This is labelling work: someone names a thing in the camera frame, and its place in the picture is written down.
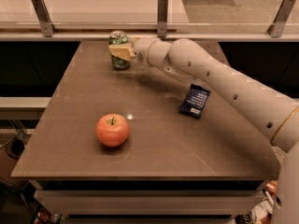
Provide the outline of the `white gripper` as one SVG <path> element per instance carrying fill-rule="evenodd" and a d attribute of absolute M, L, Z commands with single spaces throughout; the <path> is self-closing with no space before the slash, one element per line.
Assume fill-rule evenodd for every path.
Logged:
<path fill-rule="evenodd" d="M 108 49 L 113 56 L 125 61 L 130 61 L 135 57 L 138 64 L 146 67 L 158 67 L 161 64 L 157 50 L 159 41 L 159 38 L 154 37 L 128 36 L 129 43 L 109 45 Z"/>

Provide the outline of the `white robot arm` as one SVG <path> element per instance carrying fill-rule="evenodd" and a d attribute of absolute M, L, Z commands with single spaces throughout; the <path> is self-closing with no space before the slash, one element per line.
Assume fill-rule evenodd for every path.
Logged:
<path fill-rule="evenodd" d="M 299 222 L 299 103 L 214 59 L 190 39 L 131 38 L 112 55 L 155 67 L 179 81 L 200 79 L 286 153 L 278 175 L 271 224 Z"/>

